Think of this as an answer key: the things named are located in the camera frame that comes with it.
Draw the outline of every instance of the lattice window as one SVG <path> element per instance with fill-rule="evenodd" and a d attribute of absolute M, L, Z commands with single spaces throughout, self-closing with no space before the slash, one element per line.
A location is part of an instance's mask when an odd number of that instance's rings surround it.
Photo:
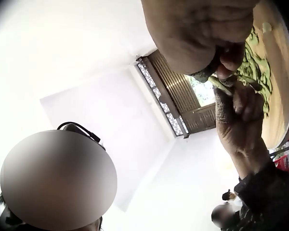
<path fill-rule="evenodd" d="M 146 82 L 147 82 L 148 86 L 150 87 L 152 93 L 155 95 L 156 99 L 159 101 L 161 93 L 160 93 L 159 89 L 157 88 L 154 80 L 150 76 L 150 73 L 146 69 L 145 65 L 140 62 L 140 63 L 137 64 L 137 67 L 140 70 L 140 72 L 142 73 L 142 76 L 146 80 Z M 161 107 L 161 109 L 163 110 L 163 112 L 165 114 L 165 117 L 167 118 L 169 124 L 171 125 L 172 130 L 174 131 L 175 135 L 176 136 L 183 135 L 183 132 L 182 132 L 177 120 L 170 113 L 170 109 L 169 109 L 168 105 L 166 103 L 161 103 L 161 102 L 159 102 L 159 104 L 160 104 L 160 107 Z M 188 133 L 186 125 L 185 125 L 183 119 L 181 118 L 181 116 L 180 116 L 180 120 L 181 120 L 181 122 L 183 124 L 183 127 L 184 127 L 186 133 Z"/>

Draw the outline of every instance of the pile of green vegetables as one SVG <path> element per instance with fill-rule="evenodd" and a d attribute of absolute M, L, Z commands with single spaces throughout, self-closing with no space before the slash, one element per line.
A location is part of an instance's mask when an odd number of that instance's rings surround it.
<path fill-rule="evenodd" d="M 257 45 L 259 43 L 258 36 L 253 28 L 247 42 L 245 42 L 245 55 L 242 65 L 238 68 L 236 75 L 238 79 L 243 82 L 244 85 L 249 84 L 244 77 L 251 78 L 258 82 L 262 86 L 262 90 L 257 91 L 262 94 L 264 98 L 263 112 L 266 117 L 269 116 L 269 98 L 272 94 L 271 83 L 271 68 L 266 58 L 261 59 L 256 53 L 253 53 L 249 44 Z"/>

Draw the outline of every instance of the black cable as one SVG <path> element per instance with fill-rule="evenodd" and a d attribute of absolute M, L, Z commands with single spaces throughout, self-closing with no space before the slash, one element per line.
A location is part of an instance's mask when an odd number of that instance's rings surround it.
<path fill-rule="evenodd" d="M 88 129 L 84 128 L 83 126 L 81 126 L 80 124 L 78 124 L 76 122 L 64 122 L 57 128 L 57 130 L 60 130 L 63 126 L 71 124 L 71 123 L 76 125 L 77 127 L 81 128 L 82 130 L 84 130 L 97 143 L 99 143 L 101 141 L 101 139 L 97 135 L 95 135 L 93 132 L 90 132 Z"/>

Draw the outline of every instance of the round wooden tray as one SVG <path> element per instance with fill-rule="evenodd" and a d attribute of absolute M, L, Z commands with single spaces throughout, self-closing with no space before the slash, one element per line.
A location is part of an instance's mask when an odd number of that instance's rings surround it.
<path fill-rule="evenodd" d="M 262 32 L 264 22 L 272 26 L 271 32 Z M 263 121 L 262 138 L 268 149 L 275 149 L 289 139 L 289 33 L 276 6 L 268 0 L 255 7 L 254 27 L 259 44 L 251 48 L 267 57 L 271 67 L 270 111 Z"/>

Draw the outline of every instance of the red plastic crate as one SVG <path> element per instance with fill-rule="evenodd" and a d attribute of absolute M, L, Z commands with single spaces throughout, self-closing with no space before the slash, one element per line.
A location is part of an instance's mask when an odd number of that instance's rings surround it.
<path fill-rule="evenodd" d="M 278 158 L 276 161 L 274 161 L 274 163 L 278 169 L 289 172 L 289 162 L 287 155 Z"/>

